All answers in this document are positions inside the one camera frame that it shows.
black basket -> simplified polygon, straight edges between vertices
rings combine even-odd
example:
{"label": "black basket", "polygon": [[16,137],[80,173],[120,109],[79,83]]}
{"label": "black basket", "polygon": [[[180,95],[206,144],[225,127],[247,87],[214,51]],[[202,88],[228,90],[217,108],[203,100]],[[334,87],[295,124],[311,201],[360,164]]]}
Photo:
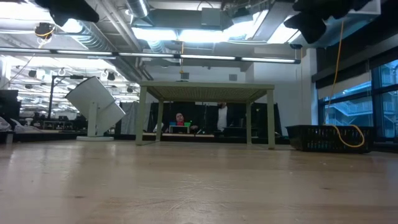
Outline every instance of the black basket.
{"label": "black basket", "polygon": [[[337,126],[341,138],[350,145],[362,142],[359,132],[352,126]],[[290,145],[301,151],[313,152],[357,152],[368,153],[373,147],[373,128],[359,127],[365,137],[365,144],[358,148],[344,145],[332,126],[296,125],[286,127]]]}

white stand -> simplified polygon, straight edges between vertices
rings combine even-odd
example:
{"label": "white stand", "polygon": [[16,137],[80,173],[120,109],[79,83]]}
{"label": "white stand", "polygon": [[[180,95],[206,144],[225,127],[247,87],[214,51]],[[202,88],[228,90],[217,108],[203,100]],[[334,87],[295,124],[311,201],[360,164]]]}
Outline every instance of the white stand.
{"label": "white stand", "polygon": [[98,103],[92,101],[90,103],[90,112],[88,113],[88,129],[87,136],[78,136],[77,141],[113,141],[113,137],[104,137],[103,133],[97,132],[97,111]]}

person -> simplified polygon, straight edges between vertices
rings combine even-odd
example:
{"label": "person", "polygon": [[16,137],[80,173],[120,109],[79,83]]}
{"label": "person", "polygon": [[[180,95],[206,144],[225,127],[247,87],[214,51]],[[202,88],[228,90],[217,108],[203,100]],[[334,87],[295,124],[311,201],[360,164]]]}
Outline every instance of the person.
{"label": "person", "polygon": [[[176,122],[177,126],[184,126],[184,123],[185,123],[184,115],[182,115],[182,113],[177,113],[177,114],[175,115],[175,122]],[[196,126],[196,125],[191,125],[191,126],[190,126],[190,129],[191,129],[192,131],[195,131],[195,130],[198,129],[198,126]]]}
{"label": "person", "polygon": [[224,131],[224,128],[227,127],[227,113],[228,107],[225,102],[217,103],[218,107],[218,120],[217,120],[217,129],[220,131]]}

wooden table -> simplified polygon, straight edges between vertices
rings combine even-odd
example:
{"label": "wooden table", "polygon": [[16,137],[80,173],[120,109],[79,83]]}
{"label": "wooden table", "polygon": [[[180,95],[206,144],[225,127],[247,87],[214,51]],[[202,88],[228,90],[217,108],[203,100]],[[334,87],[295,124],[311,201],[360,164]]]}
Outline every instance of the wooden table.
{"label": "wooden table", "polygon": [[[136,144],[142,141],[147,93],[159,100],[157,126],[162,126],[164,101],[227,102],[246,104],[246,137],[251,144],[251,103],[267,95],[267,120],[269,149],[275,148],[274,85],[248,83],[197,83],[197,82],[140,82]],[[156,141],[162,130],[157,129]]]}

ceiling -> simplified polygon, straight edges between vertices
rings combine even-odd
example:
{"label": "ceiling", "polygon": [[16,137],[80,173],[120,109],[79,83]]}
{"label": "ceiling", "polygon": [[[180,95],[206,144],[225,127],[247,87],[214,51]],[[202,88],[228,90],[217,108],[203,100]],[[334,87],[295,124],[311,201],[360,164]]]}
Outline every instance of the ceiling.
{"label": "ceiling", "polygon": [[[283,44],[270,44],[270,39],[276,34],[278,30],[283,30],[282,23],[288,16],[294,13],[292,10],[293,1],[279,1],[279,0],[252,0],[252,1],[194,1],[194,0],[148,0],[150,5],[150,13],[143,19],[132,17],[126,13],[128,7],[126,0],[86,0],[87,3],[95,9],[99,14],[99,22],[96,24],[84,24],[83,31],[84,35],[68,33],[67,30],[61,27],[57,27],[53,33],[53,37],[50,42],[47,42],[44,49],[69,49],[69,50],[97,50],[92,46],[82,41],[88,35],[94,35],[96,39],[100,39],[98,50],[106,51],[137,51],[142,50],[144,52],[153,52],[154,49],[151,47],[150,42],[145,39],[136,39],[139,36],[138,33],[133,33],[131,28],[141,27],[146,23],[147,19],[154,23],[153,27],[149,29],[168,29],[172,30],[178,38],[182,38],[182,32],[184,29],[181,27],[190,26],[194,27],[199,24],[201,20],[201,28],[203,30],[228,30],[224,33],[228,33],[229,39],[221,42],[181,42],[175,40],[162,40],[164,36],[152,35],[151,38],[158,38],[159,42],[164,46],[163,51],[172,53],[195,54],[195,55],[233,55],[233,56],[252,56],[252,57],[275,57],[275,58],[297,58],[298,52],[288,45],[288,40],[283,40]],[[111,16],[105,12],[110,11],[109,7],[101,7],[101,2],[109,2],[112,5],[118,16]],[[35,7],[33,4],[14,4],[9,2],[0,2],[3,4],[0,7],[0,47],[28,47],[37,48],[42,40],[34,34],[34,27],[40,22],[53,23],[49,13],[41,8]],[[363,12],[350,13],[346,19],[347,29],[345,36],[350,35],[352,32],[358,30],[360,27],[366,25],[369,21],[375,18],[377,14],[377,6],[380,5],[380,1],[374,0],[369,3]],[[247,21],[244,26],[237,27],[235,31],[242,33],[244,29],[244,35],[240,34],[239,37],[235,37],[232,34],[232,27],[234,27],[233,18],[237,16],[237,9],[247,7],[249,17],[252,21]],[[215,27],[208,25],[204,26],[203,13],[209,16],[220,14],[220,23],[216,24]],[[123,30],[124,23],[129,28],[131,34]],[[328,29],[322,39],[313,45],[305,43],[303,37],[300,35],[292,42],[293,44],[302,44],[305,47],[325,47],[327,45],[335,44],[338,41],[337,30],[340,28],[339,21],[329,20],[326,22]],[[8,58],[12,64],[11,78],[18,73],[21,65],[27,63],[30,57],[23,57],[20,55],[3,55],[2,59]],[[213,61],[213,60],[187,60],[184,61],[177,59],[149,59],[144,58],[143,61],[136,59],[129,59],[120,61],[108,60],[108,59],[76,59],[74,58],[41,58],[36,57],[34,60],[29,62],[26,70],[21,72],[18,78],[15,78],[11,83],[11,88],[19,89],[22,92],[26,92],[24,82],[33,83],[41,82],[45,84],[33,85],[33,89],[29,91],[42,91],[49,92],[47,85],[51,80],[48,78],[43,81],[38,78],[31,78],[27,75],[29,70],[40,69],[45,71],[47,75],[58,74],[60,70],[64,70],[71,74],[79,74],[84,76],[96,75],[101,77],[103,74],[103,81],[105,84],[118,84],[117,88],[113,88],[111,91],[120,93],[118,95],[130,95],[126,97],[119,97],[120,100],[136,100],[136,92],[126,93],[128,85],[134,85],[134,82],[140,80],[146,80],[151,78],[150,72],[146,75],[145,71],[157,71],[157,73],[166,71],[158,68],[165,67],[180,67],[183,63],[184,67],[229,67],[238,68],[241,72],[245,72],[251,63],[249,62],[227,62],[227,61]],[[114,82],[107,81],[104,73],[115,72],[116,80]],[[69,80],[71,85],[75,85],[78,81]],[[62,85],[60,82],[57,87],[57,91],[67,92],[68,85]]]}

